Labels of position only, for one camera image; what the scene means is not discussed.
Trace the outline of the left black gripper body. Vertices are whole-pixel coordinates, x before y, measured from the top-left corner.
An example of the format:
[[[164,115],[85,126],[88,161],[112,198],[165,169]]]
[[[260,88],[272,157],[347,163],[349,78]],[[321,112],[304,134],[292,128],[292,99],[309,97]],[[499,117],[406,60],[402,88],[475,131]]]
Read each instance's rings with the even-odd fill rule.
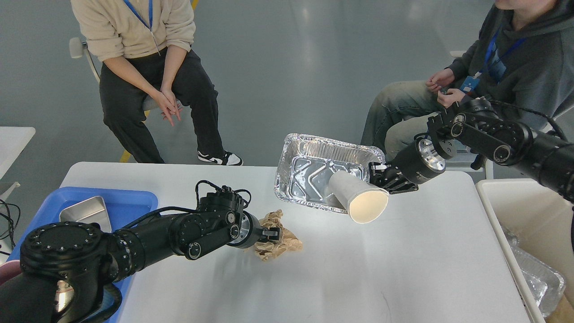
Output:
[[[238,237],[227,245],[230,247],[246,249],[252,247],[255,243],[264,243],[267,241],[264,236],[265,230],[266,229],[261,227],[259,219],[249,212],[244,212],[241,216],[241,225]]]

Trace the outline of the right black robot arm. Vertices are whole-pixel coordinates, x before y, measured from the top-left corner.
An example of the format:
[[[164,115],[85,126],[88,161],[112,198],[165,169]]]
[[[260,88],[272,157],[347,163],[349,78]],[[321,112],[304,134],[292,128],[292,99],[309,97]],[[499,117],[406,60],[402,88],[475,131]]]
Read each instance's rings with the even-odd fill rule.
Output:
[[[573,144],[566,141],[553,118],[548,121],[554,134],[499,118],[484,98],[453,104],[428,117],[426,131],[415,135],[392,161],[371,162],[369,182],[390,194],[414,192],[445,171],[446,160],[457,155],[453,143],[459,141],[477,155],[473,168],[486,160],[514,167],[572,202]]]

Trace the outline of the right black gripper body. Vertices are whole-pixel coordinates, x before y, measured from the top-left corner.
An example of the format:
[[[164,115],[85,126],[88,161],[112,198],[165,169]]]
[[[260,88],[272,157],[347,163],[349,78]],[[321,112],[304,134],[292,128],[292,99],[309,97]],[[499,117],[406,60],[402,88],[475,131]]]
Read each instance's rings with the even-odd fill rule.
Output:
[[[390,162],[412,183],[423,184],[442,174],[446,161],[441,157],[430,139],[417,138],[396,154]]]

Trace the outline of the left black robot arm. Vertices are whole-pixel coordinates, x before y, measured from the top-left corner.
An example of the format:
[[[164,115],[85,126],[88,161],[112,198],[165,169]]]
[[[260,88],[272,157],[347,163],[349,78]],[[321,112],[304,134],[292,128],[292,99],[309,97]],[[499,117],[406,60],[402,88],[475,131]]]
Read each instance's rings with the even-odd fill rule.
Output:
[[[21,273],[1,286],[1,321],[102,323],[121,306],[115,282],[156,262],[281,241],[281,228],[262,227],[246,212],[241,190],[212,188],[196,196],[194,210],[162,207],[111,233],[71,221],[33,229],[20,247]]]

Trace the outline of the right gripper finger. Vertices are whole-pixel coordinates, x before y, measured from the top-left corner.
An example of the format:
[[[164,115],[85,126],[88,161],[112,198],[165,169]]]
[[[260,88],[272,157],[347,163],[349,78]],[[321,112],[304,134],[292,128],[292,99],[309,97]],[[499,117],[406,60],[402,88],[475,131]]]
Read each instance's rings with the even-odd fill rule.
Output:
[[[371,176],[370,183],[378,188],[384,189],[391,195],[416,192],[419,189],[418,184],[400,176]]]
[[[387,163],[369,163],[370,180],[389,180],[395,178],[397,168]]]

